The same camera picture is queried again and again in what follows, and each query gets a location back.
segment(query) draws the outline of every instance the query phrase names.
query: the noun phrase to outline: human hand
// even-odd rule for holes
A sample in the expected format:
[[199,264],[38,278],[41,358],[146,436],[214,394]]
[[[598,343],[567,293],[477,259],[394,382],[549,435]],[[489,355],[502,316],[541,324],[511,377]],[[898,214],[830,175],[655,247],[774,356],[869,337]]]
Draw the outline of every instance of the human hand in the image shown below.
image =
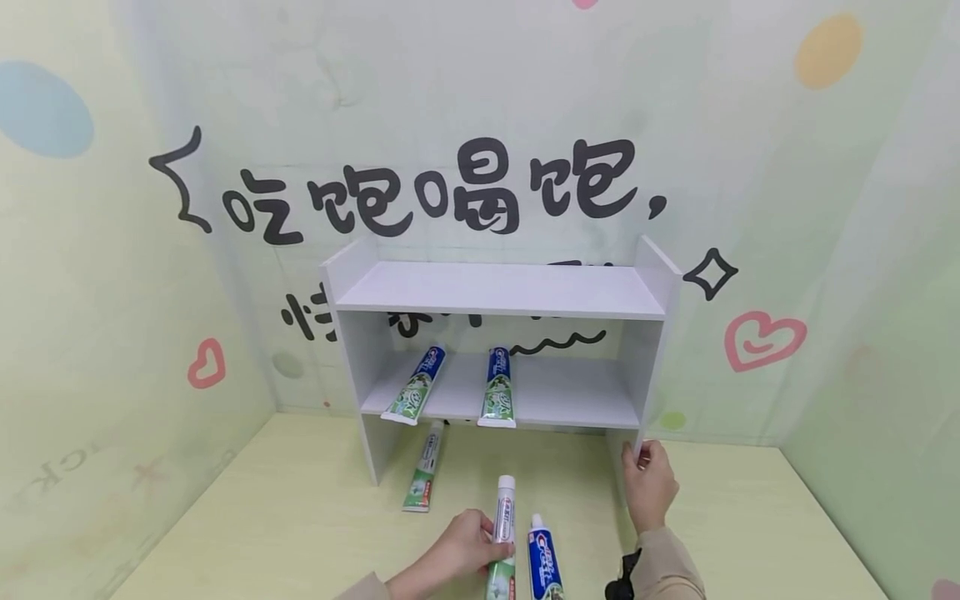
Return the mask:
[[654,531],[666,525],[666,512],[680,491],[666,450],[656,440],[647,440],[640,447],[640,459],[634,461],[634,449],[623,444],[623,483],[627,491],[627,508],[636,534]]
[[393,600],[421,600],[444,584],[514,555],[511,543],[493,543],[493,523],[482,512],[456,515],[415,563],[387,582]]

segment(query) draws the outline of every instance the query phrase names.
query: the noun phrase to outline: sleeve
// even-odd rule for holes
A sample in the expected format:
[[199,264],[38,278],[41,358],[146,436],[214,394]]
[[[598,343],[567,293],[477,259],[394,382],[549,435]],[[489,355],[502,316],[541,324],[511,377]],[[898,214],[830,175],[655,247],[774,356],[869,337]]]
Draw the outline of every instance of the sleeve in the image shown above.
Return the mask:
[[370,573],[335,600],[390,600],[390,592],[383,582],[377,579],[376,573]]
[[706,600],[700,573],[683,543],[663,527],[640,534],[643,548],[630,583],[637,600]]

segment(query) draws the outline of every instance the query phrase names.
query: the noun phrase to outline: pink heart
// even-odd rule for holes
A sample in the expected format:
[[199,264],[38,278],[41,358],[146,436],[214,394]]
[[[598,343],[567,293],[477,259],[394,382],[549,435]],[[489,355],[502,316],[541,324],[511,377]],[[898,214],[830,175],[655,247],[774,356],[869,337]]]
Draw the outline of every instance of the pink heart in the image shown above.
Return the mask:
[[960,600],[960,584],[949,579],[941,579],[933,584],[930,600]]
[[[760,338],[765,338],[780,329],[790,329],[793,331],[793,339],[791,339],[786,346],[771,354],[760,356],[755,360],[744,361],[740,358],[739,348],[736,346],[736,332],[740,326],[749,321],[756,321],[760,325]],[[724,349],[727,351],[727,360],[730,362],[733,370],[735,372],[744,372],[769,365],[770,363],[776,363],[779,360],[789,357],[797,351],[805,339],[806,325],[803,321],[797,319],[780,319],[779,321],[774,321],[770,318],[770,315],[762,310],[752,310],[743,313],[727,325],[727,334],[724,336]],[[759,354],[771,350],[773,347],[773,344],[757,346],[750,340],[743,343],[743,349],[748,354]]]
[[[217,370],[200,377],[200,371],[209,363],[207,360],[209,353],[213,354],[213,361],[216,363]],[[205,390],[212,385],[217,385],[226,376],[227,363],[224,362],[224,349],[221,348],[220,342],[217,342],[214,338],[206,338],[197,346],[197,359],[190,363],[190,368],[186,370],[186,380],[198,390]]]

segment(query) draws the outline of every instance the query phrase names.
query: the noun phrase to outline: white shelf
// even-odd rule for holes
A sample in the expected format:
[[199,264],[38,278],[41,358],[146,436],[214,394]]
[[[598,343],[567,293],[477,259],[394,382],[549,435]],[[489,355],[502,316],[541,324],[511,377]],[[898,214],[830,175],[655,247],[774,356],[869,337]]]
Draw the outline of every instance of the white shelf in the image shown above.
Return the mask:
[[[623,442],[639,451],[682,277],[646,236],[636,242],[631,267],[392,262],[381,259],[376,239],[368,236],[331,256],[320,275],[375,485],[407,427],[380,413],[421,357],[393,350],[385,312],[623,321],[616,360],[513,357],[516,426],[602,429],[616,466]],[[476,421],[487,355],[448,350],[422,416]]]
[[[360,411],[379,415],[413,374],[422,352],[398,352]],[[513,356],[517,425],[561,425],[637,429],[634,405],[616,363],[586,358]],[[422,419],[472,420],[480,417],[487,377],[486,354],[448,354],[430,392]]]
[[339,310],[662,321],[633,267],[378,261]]

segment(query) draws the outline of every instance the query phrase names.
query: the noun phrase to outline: black strap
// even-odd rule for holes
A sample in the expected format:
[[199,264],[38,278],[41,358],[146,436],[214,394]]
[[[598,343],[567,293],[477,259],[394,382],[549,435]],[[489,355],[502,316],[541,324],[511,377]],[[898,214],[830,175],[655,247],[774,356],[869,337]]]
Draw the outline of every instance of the black strap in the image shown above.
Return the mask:
[[634,572],[642,551],[643,548],[640,548],[637,552],[623,557],[620,579],[609,582],[604,589],[604,597],[607,600],[634,600],[634,585],[630,583],[630,574]]

